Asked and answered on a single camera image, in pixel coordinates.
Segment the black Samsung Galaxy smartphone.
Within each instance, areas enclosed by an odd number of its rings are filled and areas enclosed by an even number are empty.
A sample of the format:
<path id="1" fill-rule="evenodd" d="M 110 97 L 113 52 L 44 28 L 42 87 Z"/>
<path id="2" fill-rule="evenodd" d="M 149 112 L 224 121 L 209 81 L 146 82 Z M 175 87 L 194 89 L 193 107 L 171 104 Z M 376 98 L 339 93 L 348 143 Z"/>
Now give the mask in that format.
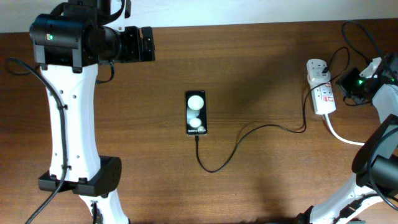
<path id="1" fill-rule="evenodd" d="M 200 136 L 208 134 L 206 93 L 204 90 L 185 92 L 186 134 Z"/>

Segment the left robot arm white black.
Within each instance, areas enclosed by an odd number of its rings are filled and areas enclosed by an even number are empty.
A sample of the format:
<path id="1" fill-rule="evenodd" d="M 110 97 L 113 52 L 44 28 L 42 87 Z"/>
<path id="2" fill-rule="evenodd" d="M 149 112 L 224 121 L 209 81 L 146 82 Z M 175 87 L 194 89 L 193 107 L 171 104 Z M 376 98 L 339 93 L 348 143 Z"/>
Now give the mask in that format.
<path id="1" fill-rule="evenodd" d="M 37 16 L 29 31 L 52 130 L 51 164 L 39 189 L 72 191 L 95 223 L 129 223 L 117 191 L 121 160 L 96 147 L 94 93 L 100 65 L 155 59 L 152 29 L 132 26 L 130 15 L 130 1 L 67 1 Z"/>

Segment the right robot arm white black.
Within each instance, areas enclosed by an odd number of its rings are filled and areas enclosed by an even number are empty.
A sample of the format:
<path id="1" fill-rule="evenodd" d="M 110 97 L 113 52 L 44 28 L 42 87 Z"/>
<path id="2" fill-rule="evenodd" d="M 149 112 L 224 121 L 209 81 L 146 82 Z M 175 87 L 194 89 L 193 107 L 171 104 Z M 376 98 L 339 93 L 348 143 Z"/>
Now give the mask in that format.
<path id="1" fill-rule="evenodd" d="M 376 203 L 397 208 L 397 54 L 375 58 L 363 71 L 353 68 L 336 85 L 357 106 L 371 103 L 381 125 L 359 144 L 347 183 L 327 201 L 297 215 L 294 223 L 354 223 Z"/>

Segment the white USB charger plug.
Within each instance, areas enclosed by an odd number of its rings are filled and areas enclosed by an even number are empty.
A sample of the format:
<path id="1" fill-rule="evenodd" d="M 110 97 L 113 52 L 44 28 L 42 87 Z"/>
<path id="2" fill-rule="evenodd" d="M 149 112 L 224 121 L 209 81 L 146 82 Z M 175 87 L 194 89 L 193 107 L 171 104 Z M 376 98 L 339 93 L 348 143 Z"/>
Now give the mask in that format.
<path id="1" fill-rule="evenodd" d="M 326 83 L 330 80 L 330 72 L 324 73 L 324 67 L 312 67 L 308 73 L 308 83 L 313 88 L 321 83 Z"/>

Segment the white power strip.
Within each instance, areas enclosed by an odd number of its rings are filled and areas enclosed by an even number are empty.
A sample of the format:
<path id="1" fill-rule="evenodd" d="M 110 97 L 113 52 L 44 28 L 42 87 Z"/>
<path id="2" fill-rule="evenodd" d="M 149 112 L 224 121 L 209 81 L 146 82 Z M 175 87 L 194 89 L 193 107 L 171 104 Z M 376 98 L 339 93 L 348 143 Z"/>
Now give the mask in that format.
<path id="1" fill-rule="evenodd" d="M 310 59 L 307 64 L 307 76 L 309 70 L 312 67 L 324 67 L 324 73 L 329 72 L 326 71 L 327 63 L 321 59 Z M 321 83 L 315 87 L 310 87 L 312 89 L 312 99 L 315 114 L 324 115 L 330 114 L 336 110 L 335 106 L 335 98 L 333 96 L 333 91 L 331 88 L 330 80 L 326 83 Z"/>

